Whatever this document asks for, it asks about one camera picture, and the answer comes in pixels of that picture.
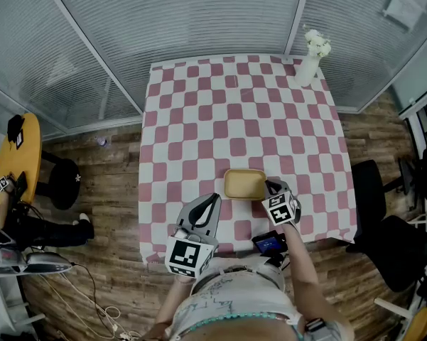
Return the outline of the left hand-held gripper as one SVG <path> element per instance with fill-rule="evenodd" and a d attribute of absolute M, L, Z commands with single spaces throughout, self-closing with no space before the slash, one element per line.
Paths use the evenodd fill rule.
<path fill-rule="evenodd" d="M 179 224 L 167 241 L 165 265 L 169 272 L 198 278 L 208 267 L 219 244 L 216 233 L 221 203 L 219 194 L 210 193 L 182 208 Z M 198 225 L 202 216 L 202 227 L 193 226 Z"/>

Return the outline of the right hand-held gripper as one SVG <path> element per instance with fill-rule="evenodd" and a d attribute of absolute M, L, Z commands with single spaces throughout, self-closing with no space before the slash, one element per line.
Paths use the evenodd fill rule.
<path fill-rule="evenodd" d="M 295 226 L 300 222 L 301 204 L 282 180 L 265 180 L 262 205 L 275 226 L 286 223 Z"/>

